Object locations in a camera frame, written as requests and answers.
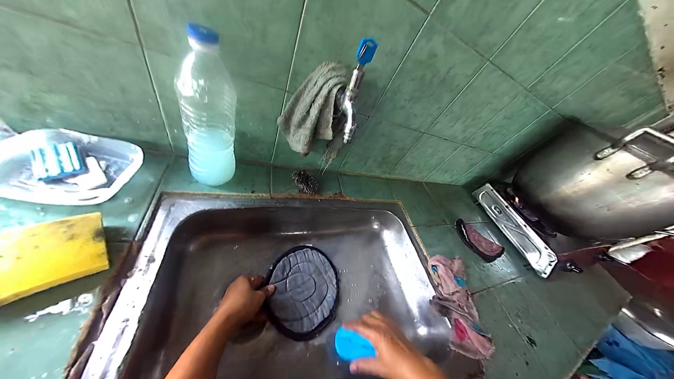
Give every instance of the hand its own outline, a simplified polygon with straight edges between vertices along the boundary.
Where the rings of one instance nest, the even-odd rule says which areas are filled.
[[[419,353],[402,334],[395,322],[377,311],[344,327],[366,338],[375,348],[376,357],[351,362],[352,374],[369,374],[384,379],[444,379],[440,369]]]
[[[274,293],[274,285],[260,288],[264,277],[239,276],[227,287],[216,314],[227,316],[234,327],[251,321],[259,313],[264,299]]]

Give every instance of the pot handle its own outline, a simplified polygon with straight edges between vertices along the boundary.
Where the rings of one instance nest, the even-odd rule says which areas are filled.
[[[625,145],[629,144],[631,141],[635,140],[639,136],[643,134],[648,134],[652,137],[657,138],[658,140],[667,143],[671,147],[674,148],[674,138],[671,136],[668,136],[667,134],[664,134],[662,132],[658,132],[655,129],[651,129],[649,127],[643,127],[641,129],[637,129],[632,133],[629,133],[625,136],[623,136],[621,139],[616,141],[616,143],[610,145],[607,148],[604,148],[600,151],[598,151],[594,155],[594,159],[597,159],[598,161],[602,159],[606,159],[610,157],[611,155],[615,154],[618,150],[622,149],[625,147]],[[653,163],[649,163],[645,166],[641,166],[636,170],[633,170],[632,172],[628,173],[626,177],[628,179],[641,179],[645,177],[646,175],[652,173],[653,171],[667,171],[667,170],[672,170],[674,169],[674,156],[670,156],[667,160],[665,161],[655,161]]]

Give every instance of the sink basin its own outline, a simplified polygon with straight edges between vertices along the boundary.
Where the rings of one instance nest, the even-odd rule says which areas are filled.
[[[425,355],[458,378],[479,363],[449,350],[450,325],[432,310],[427,257],[397,202],[165,194],[84,378],[164,378],[241,274],[265,275],[297,245],[312,245],[340,277],[336,319],[295,342],[272,325],[242,330],[219,378],[347,377],[334,352],[346,320],[379,309]]]

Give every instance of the green tile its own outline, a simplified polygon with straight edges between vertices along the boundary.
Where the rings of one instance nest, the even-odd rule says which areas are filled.
[[[344,195],[350,198],[395,200],[388,187],[389,179],[339,174]]]
[[[635,119],[626,123],[623,127],[626,129],[636,129],[638,127],[652,125],[667,116],[669,116],[667,105],[663,103],[661,105],[656,105],[655,108],[651,110],[639,114]]]
[[[280,195],[297,195],[299,188],[293,181],[293,171],[295,169],[286,169],[284,167],[272,167],[272,196]],[[342,189],[339,184],[337,173],[307,170],[318,182],[318,194],[325,196],[338,195]]]
[[[509,161],[504,157],[492,154],[471,168],[469,172],[465,173],[454,184],[475,188],[507,167],[508,163]]]
[[[460,144],[424,134],[391,170],[389,176],[424,180],[449,158]]]
[[[504,108],[496,117],[488,122],[477,134],[466,142],[466,145],[480,150],[495,152],[533,121],[549,111],[546,105],[522,92],[515,100]]]
[[[337,152],[337,156],[335,156],[335,158],[332,160],[332,163],[330,163],[329,166],[322,167],[323,165],[322,158],[326,146],[328,145],[328,141],[315,140],[309,155],[300,156],[298,152],[295,152],[292,149],[290,149],[288,141],[286,140],[285,136],[280,130],[278,131],[278,135],[276,136],[276,147],[274,150],[274,158],[272,159],[272,162],[277,165],[290,165],[294,167],[306,167],[314,169],[326,168],[329,170],[339,169],[339,167],[344,162],[344,159],[346,158],[346,155],[348,154],[349,150],[351,150],[353,145],[358,140],[358,136],[360,136],[360,134],[363,133],[363,129],[365,128],[367,122],[367,117],[362,115],[356,115],[355,120],[356,125],[358,125],[358,128],[356,129],[356,135],[351,140],[350,144],[342,145],[342,147]]]
[[[387,175],[422,135],[416,130],[370,118],[340,171]]]
[[[441,211],[451,224],[457,218],[467,223],[484,223],[491,219],[472,194],[464,187],[451,184],[425,183],[428,192],[441,207]]]
[[[525,280],[579,351],[592,347],[629,301],[627,292],[599,265],[585,268],[582,275],[555,271],[547,279],[530,275]]]
[[[422,7],[426,12],[431,11],[438,0],[409,0],[412,3]]]
[[[237,162],[237,170],[230,181],[222,185],[205,185],[192,177],[187,158],[176,156],[166,171],[166,179],[162,189],[164,191],[269,195],[271,188],[270,171],[270,166]]]
[[[147,52],[150,71],[171,135],[173,149],[187,154],[173,77],[180,60]],[[237,90],[237,116],[234,151],[238,159],[270,163],[276,139],[276,118],[281,112],[284,92],[249,80],[234,78]]]
[[[493,289],[524,340],[544,363],[547,378],[567,378],[582,361],[575,344],[557,323],[561,315],[552,315],[532,292],[530,284],[519,278]]]
[[[102,36],[138,43],[126,1],[0,0],[0,5],[35,13]]]
[[[492,263],[486,263],[466,247],[453,225],[417,227],[417,233],[431,257],[435,255],[448,258],[461,257],[466,266],[466,281],[471,293],[503,284],[526,274],[524,269],[526,261],[495,224],[470,225],[486,238],[504,246],[507,253]]]
[[[402,202],[414,226],[447,223],[422,182],[391,180],[388,184],[395,199]]]
[[[74,129],[170,150],[137,45],[0,8],[0,114],[22,132]]]
[[[529,86],[622,2],[542,1],[492,62]]]
[[[567,127],[568,121],[554,111],[549,111],[506,142],[495,154],[512,161]]]
[[[435,13],[459,38],[490,57],[539,1],[441,0]]]
[[[426,180],[453,184],[488,156],[488,152],[461,146],[442,165],[428,175]]]
[[[489,379],[539,379],[546,375],[543,362],[518,332],[493,290],[476,293],[475,307],[482,327],[491,335],[496,349],[491,359],[482,362]]]
[[[419,33],[373,117],[425,132],[485,64],[434,17]]]
[[[618,59],[557,105],[555,111],[600,129],[627,129],[634,126],[634,119],[661,113],[663,96],[652,74],[650,55],[644,50],[632,50]]]
[[[529,88],[553,107],[635,46],[644,44],[636,1],[626,1],[612,16],[555,63]]]
[[[288,90],[294,92],[324,61],[342,62],[351,70],[361,38],[374,37],[379,48],[365,68],[357,104],[359,113],[369,115],[425,19],[406,0],[308,0]]]
[[[108,243],[111,265],[126,243]],[[13,301],[0,308],[4,378],[62,378],[80,328],[114,268]]]
[[[522,87],[488,63],[428,133],[464,143],[520,93]]]
[[[101,212],[105,240],[128,241],[138,230],[170,159],[169,155],[146,152],[143,165],[131,180],[110,200],[98,205],[47,205],[0,198],[0,229]]]
[[[180,58],[186,26],[197,22],[220,34],[222,60],[235,76],[285,88],[302,0],[133,0],[146,49]]]

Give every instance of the plastic bottle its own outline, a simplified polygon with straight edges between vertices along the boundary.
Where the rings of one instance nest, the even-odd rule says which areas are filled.
[[[189,170],[206,185],[232,179],[234,122],[237,93],[220,58],[220,37],[205,26],[188,24],[192,50],[175,76],[183,130],[187,138]]]

